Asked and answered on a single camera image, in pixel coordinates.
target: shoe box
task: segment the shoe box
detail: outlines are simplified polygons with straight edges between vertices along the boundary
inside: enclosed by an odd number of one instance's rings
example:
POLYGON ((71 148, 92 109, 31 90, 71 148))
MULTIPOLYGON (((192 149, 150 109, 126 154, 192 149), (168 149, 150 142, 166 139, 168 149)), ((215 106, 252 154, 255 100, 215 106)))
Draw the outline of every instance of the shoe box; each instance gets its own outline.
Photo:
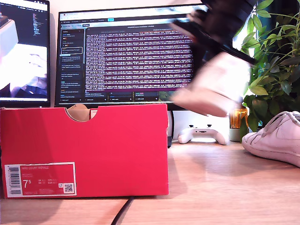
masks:
POLYGON ((167 195, 166 105, 100 106, 89 115, 1 110, 5 197, 167 195))

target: potted plant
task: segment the potted plant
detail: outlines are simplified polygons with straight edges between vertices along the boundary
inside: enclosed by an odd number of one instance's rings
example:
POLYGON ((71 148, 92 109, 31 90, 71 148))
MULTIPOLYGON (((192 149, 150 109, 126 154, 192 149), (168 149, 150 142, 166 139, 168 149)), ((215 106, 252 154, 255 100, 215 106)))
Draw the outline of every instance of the potted plant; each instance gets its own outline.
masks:
MULTIPOLYGON (((241 48, 246 54, 254 49, 257 62, 251 68, 248 83, 248 90, 253 94, 247 94, 243 99, 243 105, 250 109, 247 123, 254 132, 279 112, 300 111, 300 13, 269 13, 265 8, 272 2, 265 0, 254 8, 247 22, 248 35, 241 48), (259 16, 276 16, 275 28, 266 30, 259 16)), ((243 119, 241 136, 247 131, 243 119)))

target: white game controller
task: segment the white game controller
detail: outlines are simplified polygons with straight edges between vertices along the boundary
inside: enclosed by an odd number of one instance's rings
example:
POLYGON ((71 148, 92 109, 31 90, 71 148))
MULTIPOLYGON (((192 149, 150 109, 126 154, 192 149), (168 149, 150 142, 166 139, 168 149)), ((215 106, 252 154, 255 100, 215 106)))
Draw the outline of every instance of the white game controller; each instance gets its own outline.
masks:
POLYGON ((211 129, 210 127, 211 125, 208 125, 208 128, 206 129, 201 129, 197 127, 183 129, 178 134, 178 142, 180 144, 185 144, 196 137, 210 137, 215 139, 219 144, 222 145, 227 145, 229 143, 229 139, 225 138, 218 131, 211 129))

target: wall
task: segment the wall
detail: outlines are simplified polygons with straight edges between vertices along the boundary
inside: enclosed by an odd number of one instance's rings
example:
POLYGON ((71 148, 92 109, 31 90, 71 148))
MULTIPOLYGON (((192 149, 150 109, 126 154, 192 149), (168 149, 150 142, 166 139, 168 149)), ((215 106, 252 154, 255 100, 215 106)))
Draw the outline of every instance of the wall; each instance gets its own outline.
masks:
MULTIPOLYGON (((111 0, 111 1, 96 1, 96 0, 50 0, 50 54, 51 54, 51 96, 52 105, 54 105, 55 93, 55 72, 56 72, 56 45, 57 45, 57 30, 58 30, 58 12, 75 11, 75 10, 90 10, 90 9, 108 9, 108 8, 129 8, 143 6, 160 6, 160 5, 176 5, 176 4, 192 4, 200 3, 199 0, 111 0)), ((195 127, 206 128, 207 124, 213 124, 217 129, 226 130, 228 119, 205 117, 190 111, 174 112, 174 137, 178 133, 193 124, 195 127)))

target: black cable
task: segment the black cable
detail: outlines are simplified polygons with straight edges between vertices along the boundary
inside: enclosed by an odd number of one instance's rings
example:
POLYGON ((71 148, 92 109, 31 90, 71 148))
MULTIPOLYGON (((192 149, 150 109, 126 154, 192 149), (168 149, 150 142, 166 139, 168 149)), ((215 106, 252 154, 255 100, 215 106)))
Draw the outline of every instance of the black cable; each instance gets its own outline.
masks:
POLYGON ((172 139, 174 138, 174 113, 171 110, 171 118, 172 118, 172 139))
POLYGON ((123 207, 120 209, 120 211, 118 212, 118 214, 115 216, 115 218, 113 219, 111 225, 116 225, 118 220, 120 219, 121 215, 124 213, 124 211, 126 210, 126 208, 130 205, 130 203, 134 200, 134 196, 131 196, 127 202, 123 205, 123 207))

